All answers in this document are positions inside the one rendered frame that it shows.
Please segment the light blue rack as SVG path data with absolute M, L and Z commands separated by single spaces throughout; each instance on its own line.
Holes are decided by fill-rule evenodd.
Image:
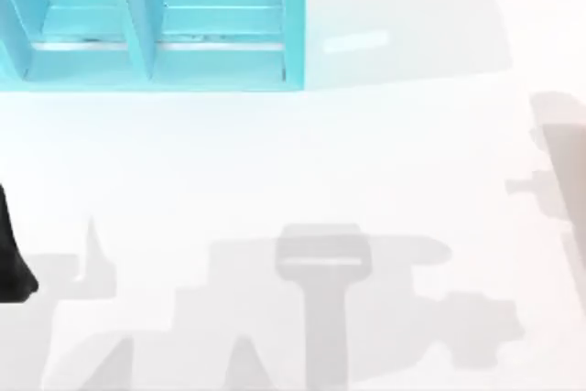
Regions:
M 0 0 L 0 92 L 298 91 L 307 0 Z

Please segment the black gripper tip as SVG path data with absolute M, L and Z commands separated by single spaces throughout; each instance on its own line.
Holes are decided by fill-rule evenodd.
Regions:
M 39 283 L 21 255 L 0 184 L 0 303 L 23 303 L 38 292 Z

